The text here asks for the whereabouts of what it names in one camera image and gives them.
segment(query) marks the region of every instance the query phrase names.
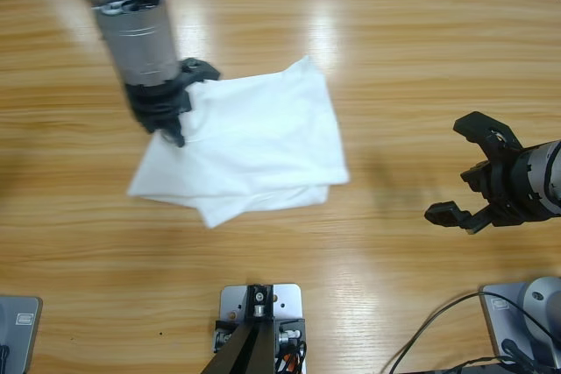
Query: wood grain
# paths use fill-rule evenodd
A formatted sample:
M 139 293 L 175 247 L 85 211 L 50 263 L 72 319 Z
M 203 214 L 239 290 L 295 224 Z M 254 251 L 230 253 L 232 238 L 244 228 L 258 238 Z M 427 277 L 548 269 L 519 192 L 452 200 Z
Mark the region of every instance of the wood grain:
M 559 221 L 477 236 L 423 219 L 483 204 L 483 159 L 452 131 L 479 110 L 525 145 L 559 138 L 559 0 L 170 0 L 181 56 L 225 78 L 309 54 L 352 174 L 329 202 L 206 230 L 125 195 L 148 136 L 82 0 L 0 0 L 0 293 L 45 302 L 35 373 L 199 372 L 225 285 L 295 282 L 309 372 L 381 371 L 435 308 L 479 286 L 561 275 Z M 478 301 L 401 371 L 492 353 Z

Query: black cable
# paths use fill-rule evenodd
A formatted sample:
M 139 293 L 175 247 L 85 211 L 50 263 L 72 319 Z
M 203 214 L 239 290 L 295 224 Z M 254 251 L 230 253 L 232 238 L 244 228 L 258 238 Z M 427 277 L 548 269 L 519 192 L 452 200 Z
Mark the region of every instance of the black cable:
M 526 317 L 528 317 L 534 324 L 536 324 L 536 326 L 538 326 L 558 347 L 561 348 L 561 341 L 559 341 L 554 335 L 552 335 L 547 328 L 545 328 L 544 326 L 542 326 L 542 324 L 540 324 L 540 322 L 538 320 L 536 320 L 534 317 L 532 317 L 530 314 L 528 314 L 528 312 L 526 310 L 524 310 L 522 307 L 520 307 L 518 304 L 516 304 L 515 302 L 513 302 L 512 300 L 508 299 L 507 297 L 503 297 L 502 295 L 499 295 L 498 293 L 488 293 L 485 291 L 479 291 L 478 293 L 469 293 L 464 297 L 458 298 L 457 300 L 454 300 L 453 302 L 451 302 L 450 304 L 442 307 L 440 310 L 438 310 L 437 312 L 435 312 L 433 315 L 431 315 L 431 317 L 429 317 L 429 319 L 427 319 L 426 322 L 424 322 L 422 324 L 422 326 L 415 332 L 415 334 L 413 335 L 413 337 L 411 337 L 411 339 L 409 339 L 409 342 L 407 342 L 405 344 L 405 346 L 403 347 L 403 350 L 401 351 L 401 354 L 397 357 L 397 359 L 395 360 L 394 365 L 392 365 L 391 370 L 389 371 L 389 374 L 394 374 L 395 373 L 395 369 L 397 368 L 397 366 L 399 365 L 399 363 L 401 362 L 401 360 L 408 354 L 408 352 L 411 350 L 411 348 L 413 347 L 413 345 L 415 344 L 415 342 L 417 341 L 417 339 L 419 338 L 419 336 L 426 330 L 426 328 L 428 326 L 430 326 L 430 324 L 442 313 L 444 313 L 446 310 L 456 306 L 457 304 L 459 304 L 460 302 L 463 302 L 465 300 L 469 300 L 470 298 L 474 298 L 474 297 L 481 297 L 481 296 L 491 296 L 491 297 L 495 297 L 495 298 L 500 298 L 502 300 L 505 300 L 508 304 L 510 304 L 512 307 L 516 308 L 518 311 L 520 311 L 522 314 L 524 314 Z
M 304 359 L 306 358 L 306 352 L 308 351 L 308 345 L 305 341 L 298 341 L 296 345 L 289 344 L 284 347 L 284 351 L 279 353 L 277 357 L 277 362 L 274 367 L 275 372 L 279 374 L 302 374 L 302 368 L 304 365 Z M 282 370 L 281 364 L 284 361 L 284 367 Z
M 8 345 L 0 344 L 0 374 L 6 372 L 6 362 L 8 361 L 9 354 L 10 348 L 8 348 Z
M 473 363 L 488 363 L 494 360 L 501 361 L 502 363 L 515 363 L 516 360 L 510 356 L 483 356 L 482 358 L 472 359 L 470 361 L 465 361 L 464 363 L 459 363 L 454 368 L 450 368 L 443 372 L 443 374 L 459 374 L 466 365 L 472 365 Z

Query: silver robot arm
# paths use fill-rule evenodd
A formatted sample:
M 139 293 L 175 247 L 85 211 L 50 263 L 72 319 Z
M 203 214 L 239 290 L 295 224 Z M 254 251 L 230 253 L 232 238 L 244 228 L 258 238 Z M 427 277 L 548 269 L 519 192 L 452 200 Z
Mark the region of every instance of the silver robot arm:
M 178 60 L 166 0 L 89 0 L 136 119 L 184 146 L 180 113 L 190 111 L 185 87 L 217 79 L 208 63 Z

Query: white cloth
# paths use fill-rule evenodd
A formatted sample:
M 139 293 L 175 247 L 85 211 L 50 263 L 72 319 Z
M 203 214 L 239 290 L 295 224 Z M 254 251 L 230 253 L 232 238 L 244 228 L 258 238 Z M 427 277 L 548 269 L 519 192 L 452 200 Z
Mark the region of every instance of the white cloth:
M 308 57 L 188 91 L 187 145 L 154 134 L 129 195 L 197 208 L 213 228 L 245 211 L 324 203 L 329 185 L 349 180 L 325 78 Z

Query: black bracket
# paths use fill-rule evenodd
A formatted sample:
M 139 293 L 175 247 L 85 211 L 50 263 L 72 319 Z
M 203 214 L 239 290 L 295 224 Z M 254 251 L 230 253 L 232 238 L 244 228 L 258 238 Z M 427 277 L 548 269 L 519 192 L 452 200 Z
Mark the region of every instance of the black bracket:
M 273 319 L 273 286 L 249 285 L 244 322 L 217 321 L 217 354 L 202 374 L 274 373 Z

